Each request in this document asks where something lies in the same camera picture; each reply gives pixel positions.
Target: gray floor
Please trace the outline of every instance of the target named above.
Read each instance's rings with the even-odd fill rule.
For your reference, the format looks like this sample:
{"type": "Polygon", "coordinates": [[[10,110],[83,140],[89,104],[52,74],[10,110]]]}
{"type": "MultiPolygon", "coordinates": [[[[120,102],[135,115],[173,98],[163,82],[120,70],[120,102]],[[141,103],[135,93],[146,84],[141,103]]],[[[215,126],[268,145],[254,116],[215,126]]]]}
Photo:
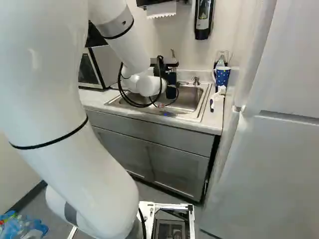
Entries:
{"type": "MultiPolygon", "coordinates": [[[[166,193],[148,187],[137,182],[140,193],[140,201],[151,201],[155,203],[185,203],[180,199],[172,197],[166,193]]],[[[41,192],[30,204],[22,211],[22,215],[30,215],[34,218],[41,219],[44,224],[49,226],[49,233],[45,239],[67,239],[72,226],[53,214],[47,207],[44,198],[44,191],[41,192]]],[[[199,230],[198,221],[201,216],[201,207],[195,207],[195,231],[197,239],[213,239],[199,230]]],[[[78,232],[75,239],[92,239],[92,237],[78,232]]]]}

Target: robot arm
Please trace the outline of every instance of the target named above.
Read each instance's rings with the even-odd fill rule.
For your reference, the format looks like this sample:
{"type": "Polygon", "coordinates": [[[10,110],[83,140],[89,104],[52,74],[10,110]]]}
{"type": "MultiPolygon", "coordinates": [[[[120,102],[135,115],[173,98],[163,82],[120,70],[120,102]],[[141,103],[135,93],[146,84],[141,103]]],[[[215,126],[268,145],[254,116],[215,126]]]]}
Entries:
{"type": "Polygon", "coordinates": [[[50,185],[47,201],[56,214],[95,238],[123,239],[137,224],[138,190],[96,138],[78,95],[88,12],[123,61],[130,89],[157,94],[159,79],[130,77],[150,58],[126,2],[89,3],[90,11],[87,0],[1,1],[1,128],[50,185]],[[143,91],[142,81],[151,87],[143,91]]]}
{"type": "MultiPolygon", "coordinates": [[[[134,18],[125,0],[89,0],[89,19],[95,24],[111,48],[123,62],[121,80],[131,92],[144,97],[159,93],[160,79],[146,74],[151,64],[134,18]]],[[[162,79],[162,93],[166,81],[162,79]]]]}

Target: refrigerator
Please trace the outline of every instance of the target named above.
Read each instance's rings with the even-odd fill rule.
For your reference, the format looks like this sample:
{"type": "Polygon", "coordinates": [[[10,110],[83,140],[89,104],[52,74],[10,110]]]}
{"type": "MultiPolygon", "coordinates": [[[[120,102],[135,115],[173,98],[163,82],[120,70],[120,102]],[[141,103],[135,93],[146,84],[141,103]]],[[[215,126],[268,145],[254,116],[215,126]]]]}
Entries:
{"type": "Polygon", "coordinates": [[[319,1],[257,3],[200,228],[222,239],[318,239],[319,1]]]}

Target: soap dispenser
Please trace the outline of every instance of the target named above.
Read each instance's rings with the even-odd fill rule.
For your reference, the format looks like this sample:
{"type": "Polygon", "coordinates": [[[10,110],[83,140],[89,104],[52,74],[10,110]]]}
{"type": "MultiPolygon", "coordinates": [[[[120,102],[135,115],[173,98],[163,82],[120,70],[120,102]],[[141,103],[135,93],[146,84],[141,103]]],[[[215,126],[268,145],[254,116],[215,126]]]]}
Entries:
{"type": "Polygon", "coordinates": [[[214,14],[214,0],[196,0],[195,9],[195,39],[208,39],[212,25],[214,14]]]}

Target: blue polka dot cup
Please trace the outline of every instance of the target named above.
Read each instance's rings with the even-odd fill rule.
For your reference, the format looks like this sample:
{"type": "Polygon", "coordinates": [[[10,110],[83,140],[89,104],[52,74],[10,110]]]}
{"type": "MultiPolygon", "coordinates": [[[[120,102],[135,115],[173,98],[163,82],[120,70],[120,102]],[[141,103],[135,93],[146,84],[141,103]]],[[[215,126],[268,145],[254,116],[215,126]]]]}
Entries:
{"type": "Polygon", "coordinates": [[[228,78],[230,74],[230,67],[219,66],[216,68],[216,87],[228,85],[228,78]]]}

